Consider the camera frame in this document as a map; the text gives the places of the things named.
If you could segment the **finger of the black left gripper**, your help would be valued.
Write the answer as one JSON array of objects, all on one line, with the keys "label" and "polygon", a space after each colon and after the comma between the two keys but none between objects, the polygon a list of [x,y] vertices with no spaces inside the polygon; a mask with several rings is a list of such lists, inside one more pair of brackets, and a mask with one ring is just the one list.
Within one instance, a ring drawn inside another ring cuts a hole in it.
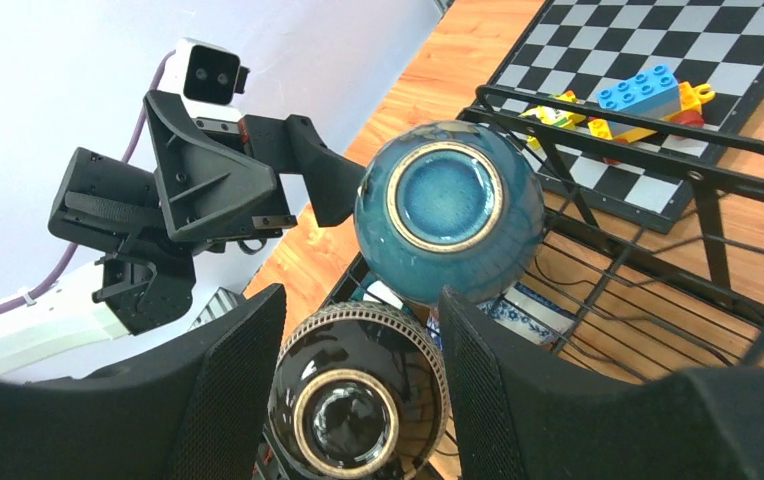
[{"label": "finger of the black left gripper", "polygon": [[250,238],[251,210],[277,188],[272,168],[209,138],[188,116],[180,95],[151,90],[143,103],[169,238],[180,243]]},{"label": "finger of the black left gripper", "polygon": [[365,167],[331,150],[310,118],[242,117],[244,151],[280,174],[300,175],[321,228],[336,227],[353,213]]}]

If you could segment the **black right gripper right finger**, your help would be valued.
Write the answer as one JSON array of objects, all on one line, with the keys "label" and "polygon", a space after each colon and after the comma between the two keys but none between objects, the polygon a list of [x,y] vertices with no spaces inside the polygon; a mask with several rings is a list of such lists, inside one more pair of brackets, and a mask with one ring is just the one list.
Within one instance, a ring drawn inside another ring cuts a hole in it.
[{"label": "black right gripper right finger", "polygon": [[467,479],[764,479],[764,368],[703,367],[635,385],[439,299]]}]

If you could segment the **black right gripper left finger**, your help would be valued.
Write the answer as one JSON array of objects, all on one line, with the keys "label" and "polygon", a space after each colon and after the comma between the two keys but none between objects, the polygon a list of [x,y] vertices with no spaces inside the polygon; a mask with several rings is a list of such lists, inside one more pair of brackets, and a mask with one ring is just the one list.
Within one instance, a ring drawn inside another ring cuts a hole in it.
[{"label": "black right gripper left finger", "polygon": [[0,479],[248,479],[286,317],[273,284],[82,379],[0,381]]}]

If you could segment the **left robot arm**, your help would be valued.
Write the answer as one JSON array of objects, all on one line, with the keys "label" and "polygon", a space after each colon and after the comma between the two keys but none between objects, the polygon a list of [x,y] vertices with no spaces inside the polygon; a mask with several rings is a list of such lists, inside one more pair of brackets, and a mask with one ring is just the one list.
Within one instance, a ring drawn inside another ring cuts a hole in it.
[{"label": "left robot arm", "polygon": [[74,151],[47,227],[99,259],[0,315],[0,376],[185,316],[198,254],[296,225],[285,174],[303,179],[319,226],[351,215],[364,169],[331,150],[309,118],[195,119],[178,94],[159,90],[143,106],[155,169]]}]

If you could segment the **black patterned rim bowl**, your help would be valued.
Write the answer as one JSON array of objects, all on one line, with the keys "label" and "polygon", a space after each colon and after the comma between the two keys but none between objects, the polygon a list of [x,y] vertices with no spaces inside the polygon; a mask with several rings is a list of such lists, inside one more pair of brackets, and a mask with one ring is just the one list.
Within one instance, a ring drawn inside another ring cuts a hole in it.
[{"label": "black patterned rim bowl", "polygon": [[326,306],[282,346],[268,403],[286,463],[306,479],[415,479],[446,431],[440,349],[393,306]]}]

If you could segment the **teal glazed large bowl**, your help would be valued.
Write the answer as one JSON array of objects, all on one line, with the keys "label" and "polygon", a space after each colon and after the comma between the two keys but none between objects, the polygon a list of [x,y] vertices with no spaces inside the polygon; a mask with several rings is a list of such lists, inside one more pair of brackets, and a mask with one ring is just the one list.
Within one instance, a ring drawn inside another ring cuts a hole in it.
[{"label": "teal glazed large bowl", "polygon": [[353,221],[371,272],[423,305],[449,286],[474,303],[498,296],[535,257],[543,190],[520,147],[460,120],[417,126],[367,167]]}]

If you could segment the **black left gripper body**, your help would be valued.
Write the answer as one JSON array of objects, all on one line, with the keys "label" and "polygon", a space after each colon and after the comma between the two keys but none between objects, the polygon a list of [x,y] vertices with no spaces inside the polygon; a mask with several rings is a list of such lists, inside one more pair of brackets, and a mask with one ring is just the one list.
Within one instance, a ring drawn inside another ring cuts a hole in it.
[{"label": "black left gripper body", "polygon": [[268,240],[296,226],[277,177],[274,193],[251,210],[250,238],[206,243],[172,241],[159,203],[154,173],[77,148],[48,221],[54,236],[102,252],[95,303],[107,306],[132,334],[184,316],[196,284],[193,258],[222,253],[227,244]]}]

